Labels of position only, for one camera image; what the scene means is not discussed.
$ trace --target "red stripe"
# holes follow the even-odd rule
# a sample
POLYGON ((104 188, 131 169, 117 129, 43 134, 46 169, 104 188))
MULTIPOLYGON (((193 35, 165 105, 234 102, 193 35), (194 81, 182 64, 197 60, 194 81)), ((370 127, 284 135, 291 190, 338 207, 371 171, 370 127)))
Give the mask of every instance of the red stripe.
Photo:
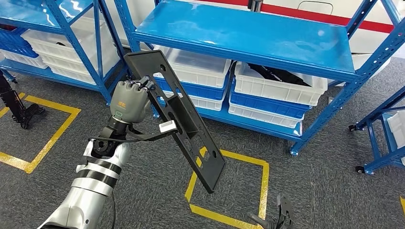
MULTIPOLYGON (((247 6, 247 0, 203 0, 203 1, 247 6)), ((268 5, 268 4, 263 4, 261 10, 263 12, 267 12, 267 13, 273 13, 273 14, 289 16, 289 17, 294 17, 294 18, 307 19, 307 20, 312 20, 312 21, 320 21, 320 22, 337 24, 337 25, 347 25, 347 23, 349 23, 349 20, 350 20, 350 18, 345 18, 345 17, 333 16, 333 15, 323 14, 323 13, 315 13, 315 12, 304 11, 304 10, 297 10, 297 9, 292 9, 292 8, 288 8, 288 7, 268 5)), ((376 32, 390 33, 392 31, 392 29, 394 28, 394 26, 390 25, 390 24, 384 24, 384 23, 373 22, 373 21, 363 21, 359 28, 365 29, 365 30, 376 31, 376 32)))

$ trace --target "black metal panel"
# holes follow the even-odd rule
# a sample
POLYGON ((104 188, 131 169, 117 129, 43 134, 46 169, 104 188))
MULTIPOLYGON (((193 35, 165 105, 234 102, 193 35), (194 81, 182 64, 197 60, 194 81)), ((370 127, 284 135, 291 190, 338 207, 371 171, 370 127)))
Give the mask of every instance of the black metal panel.
POLYGON ((153 74, 161 73, 163 75, 174 95, 168 98, 156 86, 154 90, 148 92, 149 99, 163 121, 174 120, 176 122, 179 132, 173 134, 174 140, 205 189, 209 193, 213 193, 224 169, 225 160, 163 53, 160 50, 128 53, 125 55, 125 61, 134 73, 135 79, 149 76, 156 84, 153 74), (177 92, 182 94, 182 98, 179 97, 177 92), (165 107, 159 103, 159 97, 164 98, 165 107), (209 157, 203 157, 200 154, 201 142, 199 141, 202 141, 202 144, 207 148, 207 152, 210 154, 209 157), (202 162, 200 167, 196 163, 197 157, 202 162))

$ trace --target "white plastic bin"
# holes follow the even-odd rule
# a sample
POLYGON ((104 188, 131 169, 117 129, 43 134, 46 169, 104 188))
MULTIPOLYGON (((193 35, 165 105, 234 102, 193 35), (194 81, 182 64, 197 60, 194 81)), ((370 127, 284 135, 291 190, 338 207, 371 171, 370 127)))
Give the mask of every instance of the white plastic bin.
POLYGON ((255 119, 258 121, 266 122, 266 123, 271 123, 275 125, 281 125, 285 126, 288 128, 295 128, 297 123, 301 122, 304 119, 304 115, 302 118, 297 119, 281 114, 276 114, 268 111, 263 111, 247 106, 241 106, 237 104, 231 103, 229 101, 229 110, 228 113, 237 115, 237 116, 242 116, 245 118, 251 118, 255 119))
POLYGON ((156 45, 182 82, 222 88, 231 60, 156 45))
MULTIPOLYGON (((103 50, 102 55, 103 55, 103 75, 105 76, 106 73, 119 61, 119 56, 114 46, 112 47, 112 49, 103 50)), ((41 56, 43 58, 44 63, 46 63, 50 67, 53 67, 51 69, 63 67, 64 69, 71 69, 74 70, 75 72, 88 74, 88 76, 91 78, 85 65, 81 61, 66 60, 65 58, 50 56, 47 54, 43 54, 41 56)), ((96 64, 95 70, 96 72, 98 72, 98 64, 96 64)))
POLYGON ((6 50, 0 50, 0 52, 4 55, 4 57, 6 59, 12 60, 12 61, 17 61, 20 63, 24 63, 27 65, 31 65, 37 68, 42 68, 45 69, 48 66, 42 61, 41 57, 38 56, 36 58, 32 58, 29 56, 24 56, 18 53, 14 53, 14 52, 9 52, 6 50))
MULTIPOLYGON (((114 66, 117 62, 119 61, 119 56, 118 55, 110 55, 110 58, 106 60, 106 62, 103 62, 103 74, 104 76, 107 74, 107 72, 111 69, 112 66, 114 66)), ((63 65, 57 65, 57 64, 48 64, 49 67, 51 68, 52 72, 55 74, 63 75, 75 80, 79 80, 85 83, 90 83, 95 85, 96 83, 94 82, 93 78, 91 77, 90 73, 87 71, 87 69, 84 69, 84 71, 79 71, 75 68, 69 68, 63 65)))
POLYGON ((405 111, 397 111, 387 119, 390 130, 394 135, 397 149, 405 146, 405 111))
MULTIPOLYGON (((97 48, 96 31, 94 28, 94 19, 80 17, 71 26, 86 55, 94 67, 97 67, 97 48)), ((65 60, 81 62, 75 49, 64 35, 27 30, 21 34, 36 53, 46 53, 50 56, 56 56, 65 60)), ((103 50, 113 45, 108 27, 105 22, 100 22, 100 39, 103 50)))
POLYGON ((268 80, 252 70, 247 63, 238 62, 235 68, 235 92, 316 106, 319 97, 328 89, 328 80, 311 75, 293 74, 310 86, 268 80))
MULTIPOLYGON (((167 97, 173 96, 173 92, 168 92, 168 91, 163 91, 167 97)), ((202 98, 202 97, 197 97, 197 96, 192 96, 189 95, 192 103, 194 104, 195 107, 200 107, 204 109, 209 109, 209 110, 214 110, 214 111, 220 111, 222 109, 222 103, 224 102, 225 99, 225 93, 224 97, 222 100, 214 100, 214 99, 207 99, 207 98, 202 98)))

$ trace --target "yellow floor tape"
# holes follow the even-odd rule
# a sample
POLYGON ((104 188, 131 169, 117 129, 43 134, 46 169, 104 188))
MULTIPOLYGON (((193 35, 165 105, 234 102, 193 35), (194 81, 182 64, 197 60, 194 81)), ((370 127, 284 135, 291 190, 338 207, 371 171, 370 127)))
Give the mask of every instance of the yellow floor tape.
MULTIPOLYGON (((20 93, 19 97, 23 98, 24 93, 20 93)), ((56 131, 56 133, 51 137, 51 139, 46 143, 46 145, 42 148, 42 150, 37 154, 32 162, 27 162, 21 160, 17 157, 10 156, 6 153, 0 152, 0 161, 6 163, 8 165, 14 166, 21 170, 24 170, 26 173, 31 173, 41 162, 41 160, 45 157, 45 155, 49 152, 55 142, 59 139, 59 137, 63 134, 63 132, 67 129, 67 127, 73 122, 73 120, 77 117, 79 112, 81 111, 78 108, 66 106, 63 104, 55 103, 52 101, 40 99, 34 96, 27 96, 25 98, 26 101, 36 103, 38 105, 47 106, 56 110, 60 110, 63 112, 70 113, 69 117, 65 120, 65 122, 61 125, 61 127, 56 131)), ((5 115, 9 111, 8 107, 3 108, 0 111, 0 118, 5 115)))
POLYGON ((401 204, 402 204, 402 210, 404 211, 404 215, 405 215, 405 199, 400 197, 401 199, 401 204))
MULTIPOLYGON (((206 152, 206 148, 202 148, 200 150, 200 154, 202 156, 202 158, 204 158, 206 152)), ((268 175, 269 175, 269 164, 264 161, 264 160, 260 160, 260 159, 256 159, 253 157, 249 157, 249 156, 244 156, 241 154, 236 154, 233 152, 229 152, 226 150, 221 150, 221 153, 223 156, 227 156, 236 160, 241 160, 241 161, 245 161, 248 163, 252 163, 252 164, 256 164, 259 166, 263 167, 263 173, 262 173, 262 184, 261 184, 261 190, 260 190, 260 201, 259 201, 259 217, 262 219, 265 219, 266 217, 266 206, 267 206, 267 190, 268 190, 268 175)), ((198 157, 197 158, 197 165, 201 166, 201 160, 198 157)), ((184 196, 186 197, 186 200, 189 202, 190 205, 190 209, 193 213, 213 219, 215 221, 219 221, 221 223, 225 223, 228 225, 231 225, 233 227, 236 228, 240 228, 240 229, 261 229, 262 227, 259 225, 253 225, 250 223, 246 223, 243 221, 240 221, 238 219, 234 219, 228 216, 224 216, 222 214, 219 214, 217 212, 213 212, 204 208, 201 208, 199 206, 196 206, 194 204, 190 204, 190 199, 192 196, 192 192, 194 190, 194 186, 195 186, 195 182, 197 180, 197 174, 195 174, 195 172, 192 173, 192 176, 190 178, 189 181, 189 185, 186 189, 186 193, 184 194, 184 196)))

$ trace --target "cable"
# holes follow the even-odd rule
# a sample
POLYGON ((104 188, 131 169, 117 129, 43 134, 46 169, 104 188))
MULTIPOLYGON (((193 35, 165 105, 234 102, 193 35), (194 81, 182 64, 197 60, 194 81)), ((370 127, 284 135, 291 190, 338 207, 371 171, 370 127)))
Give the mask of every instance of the cable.
POLYGON ((107 137, 89 137, 88 141, 90 140, 104 140, 104 141, 114 141, 114 142, 139 142, 138 139, 134 140, 121 140, 121 139, 115 139, 115 138, 107 138, 107 137))
POLYGON ((116 209, 115 209, 115 199, 114 199, 114 192, 111 192, 111 197, 113 198, 113 206, 114 206, 114 212, 113 212, 113 225, 111 226, 111 229, 114 229, 115 226, 115 217, 116 217, 116 209))

